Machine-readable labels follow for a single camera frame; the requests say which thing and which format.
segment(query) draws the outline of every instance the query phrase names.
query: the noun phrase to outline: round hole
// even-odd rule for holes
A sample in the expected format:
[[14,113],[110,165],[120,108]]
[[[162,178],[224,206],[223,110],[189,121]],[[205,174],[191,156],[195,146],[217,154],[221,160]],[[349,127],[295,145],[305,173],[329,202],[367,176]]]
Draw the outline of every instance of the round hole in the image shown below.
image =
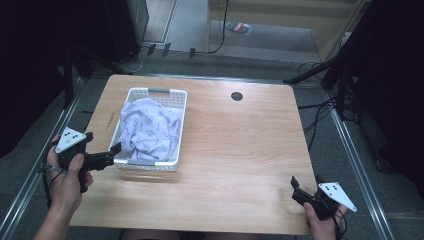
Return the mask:
[[240,100],[242,100],[242,99],[243,99],[243,94],[241,94],[241,93],[239,93],[239,92],[233,92],[233,93],[231,94],[231,98],[232,98],[234,101],[240,101]]

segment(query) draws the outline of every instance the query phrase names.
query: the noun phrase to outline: white triangular marker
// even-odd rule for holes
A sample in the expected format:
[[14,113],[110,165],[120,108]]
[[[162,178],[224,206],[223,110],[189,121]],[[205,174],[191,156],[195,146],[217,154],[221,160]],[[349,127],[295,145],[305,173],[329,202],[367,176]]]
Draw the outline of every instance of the white triangular marker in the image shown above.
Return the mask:
[[343,191],[338,182],[334,183],[320,183],[318,187],[331,199],[346,206],[351,211],[356,212],[356,207],[350,201],[349,197]]
[[57,147],[56,147],[56,153],[61,153],[65,151],[66,149],[81,142],[85,138],[87,138],[85,134],[66,127],[62,135],[60,136],[59,143],[57,144]]

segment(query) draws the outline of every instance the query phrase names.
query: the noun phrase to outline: person's lap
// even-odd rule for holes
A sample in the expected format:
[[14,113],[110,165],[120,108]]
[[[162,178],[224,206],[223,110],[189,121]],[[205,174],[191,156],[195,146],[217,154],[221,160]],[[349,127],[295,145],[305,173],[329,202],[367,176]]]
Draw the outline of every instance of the person's lap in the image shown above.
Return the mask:
[[256,234],[183,232],[152,229],[125,229],[120,240],[258,240]]

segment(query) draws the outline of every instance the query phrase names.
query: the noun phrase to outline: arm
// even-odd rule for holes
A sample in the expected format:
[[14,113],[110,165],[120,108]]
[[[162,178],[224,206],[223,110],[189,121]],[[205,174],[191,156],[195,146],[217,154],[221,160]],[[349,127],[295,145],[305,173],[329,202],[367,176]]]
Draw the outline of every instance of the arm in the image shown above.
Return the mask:
[[[314,208],[309,203],[304,203],[303,207],[305,208],[306,218],[311,227],[312,238],[314,240],[336,240],[336,226],[332,218],[321,221],[318,219]],[[346,213],[347,208],[343,205],[339,206],[339,211],[337,213]],[[342,218],[336,216],[337,224],[340,225]]]
[[[57,155],[54,152],[55,148],[54,146],[50,149],[47,162],[59,166]],[[67,174],[61,174],[53,181],[51,185],[52,205],[34,239],[66,238],[71,218],[82,200],[78,172],[83,163],[84,156],[82,154],[75,155],[69,164]],[[58,173],[49,170],[47,174],[54,178]],[[93,178],[89,172],[86,173],[85,177],[85,185],[88,187],[93,183]]]

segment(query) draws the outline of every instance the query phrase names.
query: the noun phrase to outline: towel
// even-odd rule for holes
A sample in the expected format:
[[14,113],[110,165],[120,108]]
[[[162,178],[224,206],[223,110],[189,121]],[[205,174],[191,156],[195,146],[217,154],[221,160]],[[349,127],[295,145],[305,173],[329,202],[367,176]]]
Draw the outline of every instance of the towel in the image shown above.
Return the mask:
[[150,98],[127,102],[121,110],[120,126],[127,160],[168,161],[178,145],[179,117]]

